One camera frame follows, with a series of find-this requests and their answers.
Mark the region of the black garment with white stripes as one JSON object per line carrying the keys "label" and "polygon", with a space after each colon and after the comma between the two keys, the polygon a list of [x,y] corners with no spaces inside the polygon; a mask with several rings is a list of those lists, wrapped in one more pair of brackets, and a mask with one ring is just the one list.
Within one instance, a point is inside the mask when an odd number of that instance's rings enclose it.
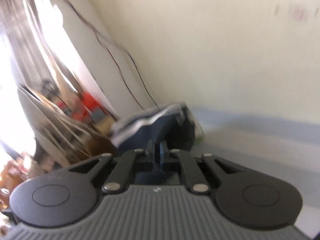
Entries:
{"label": "black garment with white stripes", "polygon": [[155,142],[155,165],[152,171],[137,172],[135,184],[174,185],[176,172],[163,172],[160,168],[160,144],[167,142],[169,149],[191,151],[195,137],[204,134],[193,112],[183,102],[150,108],[121,119],[111,126],[111,142],[122,155],[136,148],[146,149],[148,141]]}

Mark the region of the green knitted garment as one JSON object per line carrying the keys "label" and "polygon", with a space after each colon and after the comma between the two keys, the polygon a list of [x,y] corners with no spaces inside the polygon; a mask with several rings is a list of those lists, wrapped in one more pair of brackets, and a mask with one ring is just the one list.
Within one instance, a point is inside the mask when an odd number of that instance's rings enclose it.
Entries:
{"label": "green knitted garment", "polygon": [[198,135],[196,135],[196,137],[195,137],[195,141],[196,141],[196,142],[201,142],[201,141],[204,140],[204,138],[205,138],[205,135],[204,135],[204,134],[198,134]]}

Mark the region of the beige curtain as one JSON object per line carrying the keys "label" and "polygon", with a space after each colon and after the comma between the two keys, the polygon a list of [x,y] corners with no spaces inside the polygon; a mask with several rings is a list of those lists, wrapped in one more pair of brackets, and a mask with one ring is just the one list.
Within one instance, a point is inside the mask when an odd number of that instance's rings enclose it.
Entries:
{"label": "beige curtain", "polygon": [[[5,46],[9,52],[9,63],[1,62],[1,69],[8,68],[18,88],[24,88],[28,92],[19,98],[21,108],[25,116],[34,115],[37,118],[43,116],[37,107],[31,102],[38,95],[52,101],[62,96],[60,85],[54,80],[50,72],[50,63],[44,59],[37,45],[27,16],[25,14],[23,0],[1,0],[1,34],[9,40]],[[70,102],[71,117],[80,122],[80,110],[88,110],[81,104],[84,97],[92,96],[95,99],[101,93],[93,76],[85,66],[80,55],[71,41],[63,37],[58,39],[59,46],[66,45],[63,51],[66,56],[53,53],[53,60],[61,70],[63,84],[68,86],[69,96],[65,102]]]}

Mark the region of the white wall sticker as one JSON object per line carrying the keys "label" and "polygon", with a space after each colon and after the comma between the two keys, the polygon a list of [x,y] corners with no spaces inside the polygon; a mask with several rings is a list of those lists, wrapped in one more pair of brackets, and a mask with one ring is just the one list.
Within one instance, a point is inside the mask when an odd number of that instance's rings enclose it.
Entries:
{"label": "white wall sticker", "polygon": [[288,18],[299,23],[306,23],[319,18],[319,5],[315,7],[303,3],[277,4],[273,12],[276,17]]}

